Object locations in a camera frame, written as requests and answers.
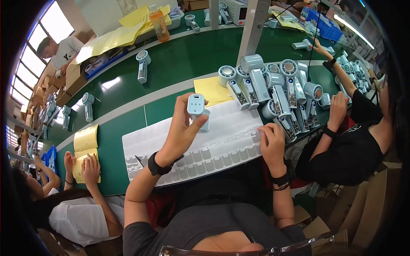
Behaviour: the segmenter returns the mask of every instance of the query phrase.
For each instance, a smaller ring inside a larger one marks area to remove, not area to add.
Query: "glasses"
[[[334,243],[334,235],[331,232],[323,233],[305,241],[292,244],[285,247],[266,248],[261,251],[246,251],[246,252],[214,252],[214,251],[187,251],[175,248],[173,246],[163,246],[159,252],[159,256],[274,256],[281,253],[295,251],[305,246],[312,244],[320,239],[328,239],[329,242]]]

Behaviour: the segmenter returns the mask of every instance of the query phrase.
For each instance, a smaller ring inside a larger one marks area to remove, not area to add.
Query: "black hair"
[[[386,81],[388,81],[388,93],[389,93],[389,113],[392,120],[392,126],[395,137],[396,151],[400,160],[404,160],[404,152],[407,147],[406,144],[409,143],[410,137],[409,133],[409,123],[406,119],[406,108],[405,104],[405,92],[402,91],[399,81],[399,73],[394,60],[384,44],[384,52],[386,55]]]
[[[44,50],[46,49],[47,46],[50,45],[50,41],[52,39],[48,36],[46,38],[44,38],[41,43],[39,44],[39,46],[37,47],[37,56],[42,58],[43,57],[43,53]]]
[[[56,231],[50,226],[48,217],[54,207],[62,201],[73,200],[82,197],[91,197],[88,190],[81,188],[71,188],[61,193],[47,196],[45,198],[33,201],[33,191],[27,184],[27,176],[19,168],[14,167],[11,170],[14,185],[16,186],[17,196],[20,200],[23,210],[34,229],[45,229],[53,234]]]
[[[362,20],[364,20],[364,15],[361,12],[356,11],[356,15],[359,16]]]

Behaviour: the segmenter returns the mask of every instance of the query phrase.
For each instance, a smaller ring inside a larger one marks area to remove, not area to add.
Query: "metal pole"
[[[209,0],[209,20],[212,30],[219,28],[219,0]]]
[[[271,1],[267,0],[249,0],[236,65],[240,64],[242,56],[255,54],[270,5]]]
[[[33,134],[36,134],[36,135],[39,135],[39,134],[40,134],[40,131],[34,130],[34,128],[31,128],[30,126],[25,125],[24,123],[20,122],[19,120],[13,118],[11,115],[7,115],[7,119],[9,119],[10,121],[12,121],[14,124],[20,126],[21,128],[26,129],[26,130],[29,131],[30,133],[33,133]]]

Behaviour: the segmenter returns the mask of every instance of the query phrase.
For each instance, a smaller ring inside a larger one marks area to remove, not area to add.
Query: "plastic tray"
[[[320,36],[325,38],[325,39],[329,39],[329,40],[337,42],[340,39],[340,37],[342,36],[342,32],[340,31],[340,29],[335,27],[333,25],[333,23],[322,14],[320,15],[321,19],[318,22],[317,21],[319,19],[318,14],[319,13],[317,11],[314,11],[314,10],[309,8],[309,14],[307,15],[306,21],[315,20],[316,23],[318,24],[317,28],[320,29]],[[329,21],[330,26],[328,26],[322,20],[322,17],[326,18]]]

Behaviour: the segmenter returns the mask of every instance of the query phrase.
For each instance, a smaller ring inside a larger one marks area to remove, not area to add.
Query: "wristwatch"
[[[331,131],[328,128],[328,125],[325,125],[325,127],[323,127],[323,133],[331,137],[332,139],[334,139],[337,136],[337,133],[335,133],[334,131]]]
[[[282,177],[272,178],[272,183],[278,185],[278,187],[283,186],[287,182],[289,182],[289,176],[287,175],[287,172]]]
[[[157,153],[158,153],[158,151],[153,153],[152,156],[148,159],[148,168],[150,169],[151,174],[153,176],[155,176],[157,174],[159,174],[159,175],[167,174],[168,172],[171,171],[172,166],[175,164],[175,162],[179,161],[180,159],[182,159],[184,157],[184,155],[181,155],[175,161],[173,161],[170,165],[165,166],[165,167],[161,167],[155,162],[155,155]]]

